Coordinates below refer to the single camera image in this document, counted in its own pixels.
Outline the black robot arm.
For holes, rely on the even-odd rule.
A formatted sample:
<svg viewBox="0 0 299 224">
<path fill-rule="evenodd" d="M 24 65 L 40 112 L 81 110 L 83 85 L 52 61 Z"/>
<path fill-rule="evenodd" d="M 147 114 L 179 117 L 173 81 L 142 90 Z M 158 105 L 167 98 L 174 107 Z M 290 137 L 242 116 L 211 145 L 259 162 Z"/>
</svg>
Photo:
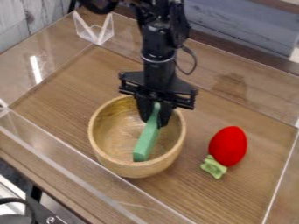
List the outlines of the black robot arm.
<svg viewBox="0 0 299 224">
<path fill-rule="evenodd" d="M 119 92 L 135 97 L 143 121 L 150 120 L 155 104 L 161 104 L 157 125 L 169 124 L 174 110 L 193 109 L 198 89 L 182 80 L 177 62 L 179 50 L 189 52 L 185 45 L 191 25 L 185 14 L 185 0 L 79 0 L 97 14 L 109 14 L 123 2 L 135 9 L 135 18 L 142 34 L 143 70 L 119 74 Z"/>
</svg>

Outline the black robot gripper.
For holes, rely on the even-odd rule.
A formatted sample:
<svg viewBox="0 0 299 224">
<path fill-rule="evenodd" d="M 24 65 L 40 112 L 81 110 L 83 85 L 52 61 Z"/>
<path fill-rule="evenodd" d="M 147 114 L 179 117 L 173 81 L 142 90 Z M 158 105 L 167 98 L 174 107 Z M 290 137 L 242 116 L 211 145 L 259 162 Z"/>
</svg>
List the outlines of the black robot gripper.
<svg viewBox="0 0 299 224">
<path fill-rule="evenodd" d="M 119 74 L 119 91 L 133 95 L 137 100 L 141 119 L 147 122 L 155 102 L 161 102 L 158 127 L 169 124 L 177 107 L 194 109 L 198 89 L 177 75 L 177 56 L 155 59 L 142 56 L 142 71 Z"/>
</svg>

